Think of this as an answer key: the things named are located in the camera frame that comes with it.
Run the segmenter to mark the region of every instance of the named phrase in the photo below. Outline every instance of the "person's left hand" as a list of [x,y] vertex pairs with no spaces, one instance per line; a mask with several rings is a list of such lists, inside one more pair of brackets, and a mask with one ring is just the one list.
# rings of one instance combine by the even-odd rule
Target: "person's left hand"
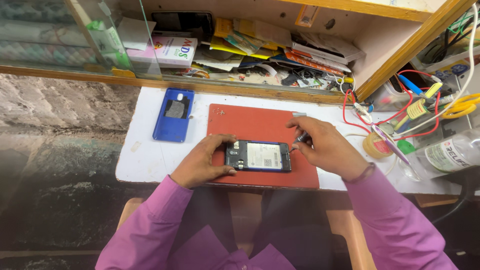
[[225,174],[236,174],[237,171],[232,166],[212,166],[215,149],[222,143],[236,141],[237,137],[232,134],[208,135],[182,160],[170,178],[185,188],[192,188]]

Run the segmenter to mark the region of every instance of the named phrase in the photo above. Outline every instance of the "disassembled smartphone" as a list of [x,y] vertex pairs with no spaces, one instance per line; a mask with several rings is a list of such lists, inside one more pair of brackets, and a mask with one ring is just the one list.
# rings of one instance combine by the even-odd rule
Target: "disassembled smartphone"
[[228,143],[225,165],[242,171],[291,172],[288,144],[238,140]]

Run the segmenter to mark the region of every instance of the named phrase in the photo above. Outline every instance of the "blue phone back cover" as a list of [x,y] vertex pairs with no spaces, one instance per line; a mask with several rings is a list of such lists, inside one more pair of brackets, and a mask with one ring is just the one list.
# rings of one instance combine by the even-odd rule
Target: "blue phone back cover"
[[[182,100],[177,100],[179,94],[183,94]],[[185,140],[194,95],[195,92],[192,90],[167,88],[165,97],[163,98],[162,108],[158,114],[155,129],[153,130],[154,140],[169,142],[183,142]],[[176,117],[166,116],[169,115],[170,108],[178,108],[180,104],[184,105],[183,112],[180,112],[181,116],[178,113]]]

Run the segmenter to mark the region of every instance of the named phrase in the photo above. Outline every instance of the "green cap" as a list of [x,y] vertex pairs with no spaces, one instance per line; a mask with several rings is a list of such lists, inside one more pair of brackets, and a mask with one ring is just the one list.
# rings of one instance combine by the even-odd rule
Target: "green cap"
[[415,152],[415,147],[407,142],[406,140],[399,140],[396,145],[398,146],[398,148],[400,148],[400,151],[402,151],[402,153],[404,153],[405,155],[408,155],[410,154],[411,152]]

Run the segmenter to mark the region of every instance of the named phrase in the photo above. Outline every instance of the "hand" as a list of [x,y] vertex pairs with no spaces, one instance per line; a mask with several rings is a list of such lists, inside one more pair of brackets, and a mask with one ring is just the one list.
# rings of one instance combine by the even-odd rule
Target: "hand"
[[304,131],[312,137],[312,141],[292,145],[306,157],[311,165],[338,174],[347,181],[359,177],[369,166],[363,156],[331,123],[301,116],[292,118],[285,124],[287,128],[294,126],[297,127],[295,138]]
[[215,149],[222,143],[236,141],[237,137],[231,134],[208,135],[180,162],[170,178],[184,188],[192,188],[225,174],[236,174],[237,171],[231,166],[212,166]]

